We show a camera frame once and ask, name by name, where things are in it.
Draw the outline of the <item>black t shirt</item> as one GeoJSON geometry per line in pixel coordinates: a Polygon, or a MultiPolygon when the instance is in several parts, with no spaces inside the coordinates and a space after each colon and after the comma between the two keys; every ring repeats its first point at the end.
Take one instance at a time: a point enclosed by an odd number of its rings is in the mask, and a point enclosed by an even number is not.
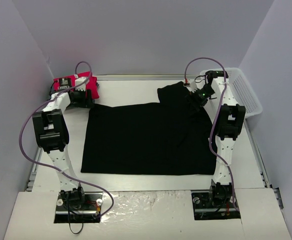
{"type": "Polygon", "coordinates": [[[204,108],[187,101],[181,82],[157,90],[158,102],[89,111],[82,173],[212,175],[217,146],[204,108]]]}

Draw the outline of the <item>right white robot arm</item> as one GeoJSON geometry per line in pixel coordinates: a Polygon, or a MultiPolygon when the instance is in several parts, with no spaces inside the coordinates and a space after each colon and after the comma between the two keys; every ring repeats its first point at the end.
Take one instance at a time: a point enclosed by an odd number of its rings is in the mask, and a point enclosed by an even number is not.
{"type": "Polygon", "coordinates": [[[215,207],[224,203],[226,198],[235,201],[234,178],[230,165],[246,115],[246,108],[235,99],[228,78],[227,72],[209,70],[203,75],[203,87],[194,88],[186,97],[197,112],[209,100],[218,100],[213,104],[216,113],[208,138],[209,148],[216,156],[216,165],[207,199],[215,207]]]}

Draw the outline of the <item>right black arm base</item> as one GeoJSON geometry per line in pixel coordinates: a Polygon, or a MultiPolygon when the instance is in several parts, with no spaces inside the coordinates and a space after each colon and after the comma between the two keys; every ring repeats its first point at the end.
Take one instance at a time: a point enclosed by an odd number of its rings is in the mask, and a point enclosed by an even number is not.
{"type": "Polygon", "coordinates": [[[191,191],[193,216],[195,221],[241,219],[231,196],[210,199],[208,191],[191,191]]]}

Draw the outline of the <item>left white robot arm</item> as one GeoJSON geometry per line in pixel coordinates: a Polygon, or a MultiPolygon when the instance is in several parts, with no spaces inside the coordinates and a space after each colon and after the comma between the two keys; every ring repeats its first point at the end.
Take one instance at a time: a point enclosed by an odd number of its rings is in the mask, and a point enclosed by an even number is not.
{"type": "Polygon", "coordinates": [[[50,157],[59,184],[60,198],[66,208],[81,209],[87,203],[83,187],[76,180],[69,152],[69,132],[64,119],[64,111],[74,102],[76,94],[85,97],[89,77],[79,77],[72,85],[70,78],[60,78],[57,91],[41,111],[32,115],[32,122],[37,145],[50,157]]]}

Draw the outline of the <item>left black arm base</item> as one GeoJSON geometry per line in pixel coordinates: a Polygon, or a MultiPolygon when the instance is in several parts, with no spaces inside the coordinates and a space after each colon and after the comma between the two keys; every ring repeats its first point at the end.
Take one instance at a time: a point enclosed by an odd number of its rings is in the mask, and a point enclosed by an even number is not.
{"type": "Polygon", "coordinates": [[[89,192],[84,196],[84,202],[74,204],[68,201],[66,197],[58,195],[55,207],[55,224],[81,224],[81,223],[99,223],[99,217],[103,204],[103,194],[101,192],[89,192]]]}

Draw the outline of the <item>folded red t shirt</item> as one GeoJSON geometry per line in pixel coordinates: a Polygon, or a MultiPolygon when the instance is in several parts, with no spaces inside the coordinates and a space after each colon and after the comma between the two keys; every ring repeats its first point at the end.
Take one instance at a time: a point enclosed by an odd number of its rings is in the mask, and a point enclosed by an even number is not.
{"type": "MultiPolygon", "coordinates": [[[[85,78],[88,76],[89,76],[89,72],[86,71],[86,72],[81,72],[81,73],[69,75],[69,76],[66,76],[65,78],[70,78],[71,86],[73,87],[73,86],[77,86],[78,84],[83,82],[85,80],[85,78]]],[[[59,83],[59,79],[55,78],[53,80],[53,89],[55,91],[58,91],[60,86],[61,86],[61,84],[59,83]]],[[[81,85],[80,87],[76,87],[75,89],[73,89],[73,91],[77,91],[77,92],[86,92],[87,90],[91,91],[91,98],[93,100],[99,98],[98,83],[97,83],[96,76],[92,75],[89,78],[87,83],[81,85]]]]}

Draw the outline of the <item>white plastic basket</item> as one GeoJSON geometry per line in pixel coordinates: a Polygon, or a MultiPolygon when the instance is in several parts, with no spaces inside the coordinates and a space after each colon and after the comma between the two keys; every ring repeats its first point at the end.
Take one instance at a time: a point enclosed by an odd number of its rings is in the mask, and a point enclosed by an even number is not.
{"type": "Polygon", "coordinates": [[[228,74],[227,89],[232,91],[240,105],[245,106],[245,119],[261,114],[263,107],[244,73],[237,67],[226,67],[225,70],[228,74]]]}

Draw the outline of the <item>aluminium table rail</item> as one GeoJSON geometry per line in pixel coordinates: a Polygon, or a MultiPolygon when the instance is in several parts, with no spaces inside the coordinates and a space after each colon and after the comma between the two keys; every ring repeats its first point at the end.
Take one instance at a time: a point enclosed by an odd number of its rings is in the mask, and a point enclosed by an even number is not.
{"type": "Polygon", "coordinates": [[[183,74],[99,74],[98,81],[184,81],[183,74]]]}

